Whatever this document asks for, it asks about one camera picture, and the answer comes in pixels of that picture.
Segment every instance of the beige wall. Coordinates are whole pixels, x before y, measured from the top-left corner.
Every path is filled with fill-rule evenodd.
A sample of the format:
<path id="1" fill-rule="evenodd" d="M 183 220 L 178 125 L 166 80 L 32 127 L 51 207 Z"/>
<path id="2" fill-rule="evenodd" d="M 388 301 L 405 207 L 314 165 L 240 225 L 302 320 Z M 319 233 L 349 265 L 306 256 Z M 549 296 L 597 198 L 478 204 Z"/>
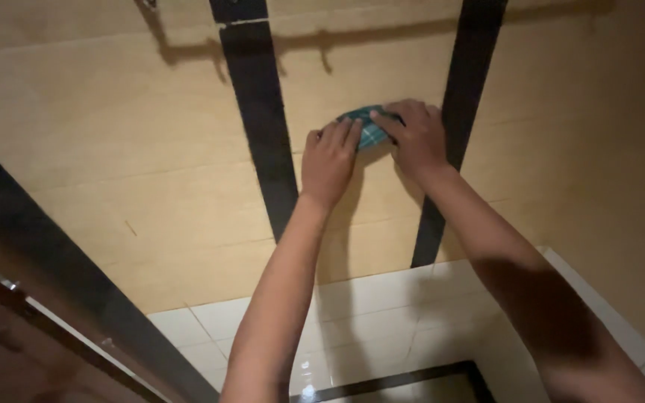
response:
<path id="1" fill-rule="evenodd" d="M 0 1 L 0 162 L 146 313 L 249 296 L 274 247 L 206 1 L 160 3 L 164 49 L 133 0 Z M 298 172 L 345 110 L 440 102 L 460 4 L 269 0 Z M 320 282 L 411 261 L 421 193 L 360 158 Z M 510 0 L 462 173 L 645 335 L 645 1 Z"/>

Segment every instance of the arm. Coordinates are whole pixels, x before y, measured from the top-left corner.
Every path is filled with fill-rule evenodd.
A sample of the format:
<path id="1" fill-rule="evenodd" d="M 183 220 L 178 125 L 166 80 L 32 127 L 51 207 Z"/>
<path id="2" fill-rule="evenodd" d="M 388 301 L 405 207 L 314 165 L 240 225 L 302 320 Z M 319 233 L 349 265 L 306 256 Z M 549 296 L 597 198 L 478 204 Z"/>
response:
<path id="1" fill-rule="evenodd" d="M 645 402 L 645 377 L 576 292 L 532 244 L 446 160 L 439 109 L 388 105 L 405 125 L 375 122 L 399 149 L 396 161 L 452 226 L 474 271 L 534 358 L 553 401 Z"/>
<path id="2" fill-rule="evenodd" d="M 287 401 L 320 239 L 352 176 L 361 126 L 347 119 L 308 134 L 302 192 L 233 340 L 222 403 Z"/>

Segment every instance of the folded cloth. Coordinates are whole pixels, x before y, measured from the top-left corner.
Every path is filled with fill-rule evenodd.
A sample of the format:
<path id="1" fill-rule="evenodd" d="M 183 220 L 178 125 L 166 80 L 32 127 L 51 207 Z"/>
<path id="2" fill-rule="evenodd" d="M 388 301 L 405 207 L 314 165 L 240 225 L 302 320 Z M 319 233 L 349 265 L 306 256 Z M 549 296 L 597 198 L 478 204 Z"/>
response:
<path id="1" fill-rule="evenodd" d="M 372 112 L 373 110 L 378 111 L 380 115 L 385 115 L 389 118 L 397 119 L 400 122 L 402 121 L 398 115 L 393 115 L 391 113 L 385 112 L 382 109 L 382 105 L 365 106 L 361 107 L 360 109 L 351 110 L 350 112 L 342 114 L 337 118 L 338 122 L 343 120 L 345 117 L 352 120 L 359 118 L 363 121 L 363 133 L 360 136 L 358 150 L 372 147 L 375 144 L 381 143 L 382 140 L 387 138 L 387 133 L 385 133 L 385 131 L 382 130 L 380 126 L 377 126 L 374 122 L 372 122 L 372 118 L 370 118 L 370 112 Z"/>

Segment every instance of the person's left hand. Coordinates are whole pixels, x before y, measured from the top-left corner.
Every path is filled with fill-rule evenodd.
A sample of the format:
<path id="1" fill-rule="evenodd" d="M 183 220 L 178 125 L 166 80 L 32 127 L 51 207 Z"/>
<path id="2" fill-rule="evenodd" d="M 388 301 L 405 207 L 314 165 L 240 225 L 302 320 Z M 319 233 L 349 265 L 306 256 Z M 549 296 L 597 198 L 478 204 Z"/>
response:
<path id="1" fill-rule="evenodd" d="M 327 212 L 340 201 L 353 175 L 362 121 L 345 118 L 308 133 L 302 154 L 302 191 Z"/>

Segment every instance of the person's right hand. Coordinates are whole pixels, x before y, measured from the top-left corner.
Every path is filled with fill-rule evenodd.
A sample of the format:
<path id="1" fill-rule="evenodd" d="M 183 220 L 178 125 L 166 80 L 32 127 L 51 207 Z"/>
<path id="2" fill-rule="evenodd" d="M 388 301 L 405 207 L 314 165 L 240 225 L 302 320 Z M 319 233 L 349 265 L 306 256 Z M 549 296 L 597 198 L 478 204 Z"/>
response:
<path id="1" fill-rule="evenodd" d="M 402 100 L 385 105 L 385 111 L 400 115 L 404 124 L 375 111 L 370 117 L 397 144 L 394 157 L 402 172 L 427 192 L 441 171 L 451 167 L 439 108 L 417 100 Z"/>

